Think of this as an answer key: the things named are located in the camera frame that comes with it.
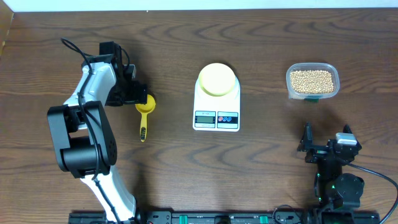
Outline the white digital kitchen scale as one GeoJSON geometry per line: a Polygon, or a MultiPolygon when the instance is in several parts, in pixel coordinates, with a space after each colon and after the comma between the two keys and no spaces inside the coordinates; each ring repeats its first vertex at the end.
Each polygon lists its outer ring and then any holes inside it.
{"type": "Polygon", "coordinates": [[[196,131],[238,132],[241,124],[241,89],[234,76],[233,89],[223,96],[211,96],[195,84],[192,128],[196,131]]]}

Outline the yellow measuring scoop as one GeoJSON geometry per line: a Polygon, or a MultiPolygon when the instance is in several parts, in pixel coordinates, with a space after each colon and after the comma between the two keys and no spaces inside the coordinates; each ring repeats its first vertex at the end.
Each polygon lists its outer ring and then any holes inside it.
{"type": "Polygon", "coordinates": [[[136,110],[141,114],[141,124],[139,130],[139,137],[141,142],[144,142],[147,137],[147,116],[155,110],[156,102],[152,95],[147,95],[146,104],[136,104],[136,110]]]}

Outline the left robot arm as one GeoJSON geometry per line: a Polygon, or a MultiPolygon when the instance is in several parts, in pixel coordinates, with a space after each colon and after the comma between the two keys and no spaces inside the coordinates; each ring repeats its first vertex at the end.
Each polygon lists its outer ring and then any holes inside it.
{"type": "Polygon", "coordinates": [[[103,212],[71,212],[69,223],[147,223],[145,211],[122,181],[117,144],[105,106],[144,104],[147,85],[136,80],[136,67],[115,42],[102,42],[90,55],[72,41],[62,44],[83,57],[82,77],[71,97],[47,112],[59,168],[94,193],[103,212]]]}

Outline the pale yellow bowl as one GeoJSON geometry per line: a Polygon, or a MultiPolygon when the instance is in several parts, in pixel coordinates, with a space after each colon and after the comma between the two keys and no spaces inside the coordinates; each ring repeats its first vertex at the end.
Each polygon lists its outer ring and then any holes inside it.
{"type": "Polygon", "coordinates": [[[236,75],[233,70],[222,63],[211,63],[205,66],[198,76],[200,88],[210,96],[224,96],[233,90],[236,75]]]}

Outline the clear plastic container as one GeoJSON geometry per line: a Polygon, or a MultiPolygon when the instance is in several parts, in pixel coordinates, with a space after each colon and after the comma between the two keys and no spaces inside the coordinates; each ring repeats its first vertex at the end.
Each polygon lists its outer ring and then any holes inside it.
{"type": "Polygon", "coordinates": [[[328,63],[296,63],[286,72],[289,98],[315,100],[334,97],[340,90],[336,68],[328,63]]]}

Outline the soybeans in container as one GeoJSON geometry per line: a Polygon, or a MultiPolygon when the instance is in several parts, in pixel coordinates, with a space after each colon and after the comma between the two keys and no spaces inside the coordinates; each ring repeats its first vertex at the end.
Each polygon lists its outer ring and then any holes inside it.
{"type": "Polygon", "coordinates": [[[324,94],[335,90],[332,74],[326,70],[298,70],[290,73],[292,88],[298,93],[324,94]]]}

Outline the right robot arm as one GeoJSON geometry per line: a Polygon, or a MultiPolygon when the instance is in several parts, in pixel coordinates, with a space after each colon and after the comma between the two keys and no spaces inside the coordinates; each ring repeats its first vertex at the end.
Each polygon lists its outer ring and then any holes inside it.
{"type": "Polygon", "coordinates": [[[306,163],[317,165],[313,188],[319,206],[308,210],[304,223],[354,223],[354,209],[360,207],[364,180],[344,173],[343,166],[350,165],[361,149],[348,125],[321,146],[313,143],[311,124],[305,124],[297,150],[307,153],[306,163]]]}

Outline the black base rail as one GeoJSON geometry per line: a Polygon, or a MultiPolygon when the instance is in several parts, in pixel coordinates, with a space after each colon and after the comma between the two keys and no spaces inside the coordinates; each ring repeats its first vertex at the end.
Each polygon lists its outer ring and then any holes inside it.
{"type": "Polygon", "coordinates": [[[168,211],[147,212],[144,223],[148,224],[274,224],[274,223],[379,223],[379,215],[372,212],[331,213],[326,212],[320,218],[306,213],[278,210],[275,213],[175,213],[168,211]]]}

